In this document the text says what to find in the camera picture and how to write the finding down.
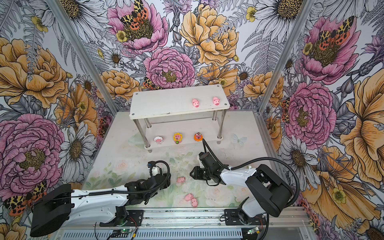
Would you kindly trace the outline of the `small pink pig toy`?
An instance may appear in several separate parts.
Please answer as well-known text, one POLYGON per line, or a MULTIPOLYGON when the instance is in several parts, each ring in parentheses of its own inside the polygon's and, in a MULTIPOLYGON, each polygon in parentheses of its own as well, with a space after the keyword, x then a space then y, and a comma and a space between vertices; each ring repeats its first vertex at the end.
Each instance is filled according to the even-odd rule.
POLYGON ((180 184, 183 184, 185 181, 186 181, 185 177, 179 177, 179 178, 177 178, 176 183, 180 185, 180 184))
POLYGON ((218 97, 213 97, 213 104, 215 106, 219 106, 220 105, 220 99, 218 97))
POLYGON ((193 99, 193 100, 192 100, 192 104, 193 104, 193 106, 194 106, 195 108, 198 108, 198 107, 200 106, 200 101, 197 100, 197 99, 193 99))
POLYGON ((198 200, 196 198, 192 198, 191 205, 193 208, 196 208, 198 206, 198 200))
POLYGON ((193 194, 187 194, 184 198, 185 201, 191 201, 194 198, 193 194))

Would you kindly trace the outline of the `pink toy with yellow flower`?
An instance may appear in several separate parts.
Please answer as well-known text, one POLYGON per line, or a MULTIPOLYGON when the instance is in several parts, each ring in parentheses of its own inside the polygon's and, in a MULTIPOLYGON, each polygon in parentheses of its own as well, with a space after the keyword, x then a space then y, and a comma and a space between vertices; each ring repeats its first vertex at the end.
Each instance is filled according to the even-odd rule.
POLYGON ((180 133, 175 133, 173 135, 173 140, 174 140, 175 144, 180 144, 183 140, 183 135, 180 133))

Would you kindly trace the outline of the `pink white hooded toy figure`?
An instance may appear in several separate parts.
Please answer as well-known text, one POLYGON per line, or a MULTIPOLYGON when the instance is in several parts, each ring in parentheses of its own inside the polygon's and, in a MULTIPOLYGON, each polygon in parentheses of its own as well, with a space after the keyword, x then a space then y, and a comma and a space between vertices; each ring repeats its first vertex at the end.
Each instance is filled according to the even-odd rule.
POLYGON ((156 136, 154 137, 154 142, 160 145, 164 142, 164 139, 161 136, 156 136))

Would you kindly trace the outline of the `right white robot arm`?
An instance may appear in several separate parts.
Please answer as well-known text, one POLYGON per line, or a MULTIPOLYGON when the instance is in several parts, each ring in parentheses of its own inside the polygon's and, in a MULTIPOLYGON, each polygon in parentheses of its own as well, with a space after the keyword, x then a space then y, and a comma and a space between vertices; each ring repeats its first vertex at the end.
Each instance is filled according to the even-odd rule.
POLYGON ((268 160, 267 157, 257 158, 240 166, 232 167, 223 164, 214 154, 201 152, 198 156, 199 166, 190 172, 194 180, 214 186, 230 185, 250 191, 238 206, 230 213, 225 213, 228 225, 262 225, 261 216, 278 217, 283 209, 292 205, 299 196, 299 189, 293 189, 269 166, 260 164, 253 168, 252 163, 268 160))

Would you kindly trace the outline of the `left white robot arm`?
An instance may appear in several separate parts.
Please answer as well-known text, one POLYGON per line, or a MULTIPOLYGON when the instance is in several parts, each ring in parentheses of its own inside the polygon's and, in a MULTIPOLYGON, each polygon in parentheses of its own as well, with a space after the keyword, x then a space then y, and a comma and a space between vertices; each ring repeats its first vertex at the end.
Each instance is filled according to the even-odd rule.
POLYGON ((100 227, 139 227, 144 212, 128 206, 147 204, 159 190, 171 184, 165 161, 148 163, 150 177, 102 190, 73 190, 62 185, 37 200, 33 207, 30 236, 47 236, 65 226, 99 224, 100 227))

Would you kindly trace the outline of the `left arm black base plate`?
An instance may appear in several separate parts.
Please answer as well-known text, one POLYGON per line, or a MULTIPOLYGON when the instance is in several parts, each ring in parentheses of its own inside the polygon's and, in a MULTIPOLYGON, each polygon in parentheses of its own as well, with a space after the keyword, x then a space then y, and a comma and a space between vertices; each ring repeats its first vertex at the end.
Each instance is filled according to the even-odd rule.
POLYGON ((109 222, 101 222, 100 227, 140 227, 144 210, 127 210, 118 208, 115 217, 109 222))

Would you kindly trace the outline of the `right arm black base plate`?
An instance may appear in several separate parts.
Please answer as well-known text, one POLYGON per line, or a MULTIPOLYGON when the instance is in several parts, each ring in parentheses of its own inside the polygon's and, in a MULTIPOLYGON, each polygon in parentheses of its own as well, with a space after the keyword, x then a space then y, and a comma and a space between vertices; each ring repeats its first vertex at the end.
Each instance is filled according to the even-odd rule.
POLYGON ((265 226, 267 224, 263 214, 251 218, 239 209, 224 209, 221 220, 225 222, 226 226, 265 226))

